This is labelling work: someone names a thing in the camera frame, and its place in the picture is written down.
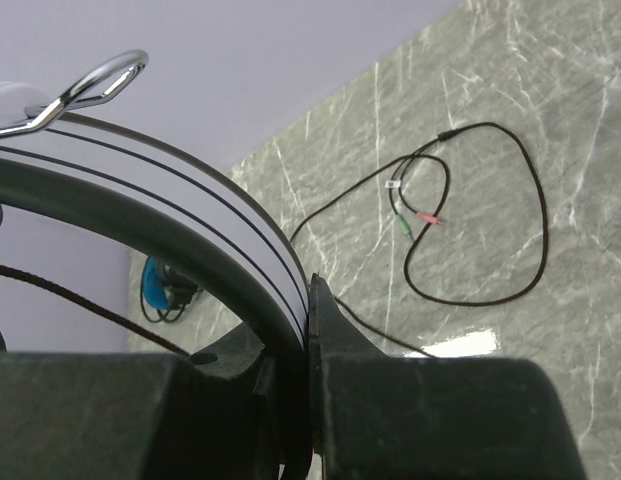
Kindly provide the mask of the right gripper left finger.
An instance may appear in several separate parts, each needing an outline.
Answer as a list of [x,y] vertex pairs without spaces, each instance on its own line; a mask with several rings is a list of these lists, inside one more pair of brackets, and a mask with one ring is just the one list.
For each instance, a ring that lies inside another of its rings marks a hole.
[[261,350],[244,326],[188,359],[10,353],[0,333],[0,479],[274,479]]

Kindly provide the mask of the black blue headphones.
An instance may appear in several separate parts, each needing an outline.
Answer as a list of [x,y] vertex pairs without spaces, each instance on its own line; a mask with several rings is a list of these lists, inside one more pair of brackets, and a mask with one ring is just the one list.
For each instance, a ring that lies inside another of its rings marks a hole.
[[173,324],[203,289],[156,257],[147,257],[140,278],[139,302],[151,324]]

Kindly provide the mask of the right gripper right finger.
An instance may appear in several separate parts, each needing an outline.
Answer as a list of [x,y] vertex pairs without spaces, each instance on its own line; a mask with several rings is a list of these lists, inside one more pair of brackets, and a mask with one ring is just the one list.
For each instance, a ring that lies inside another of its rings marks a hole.
[[313,443],[327,479],[582,479],[561,401],[534,362],[383,353],[309,287]]

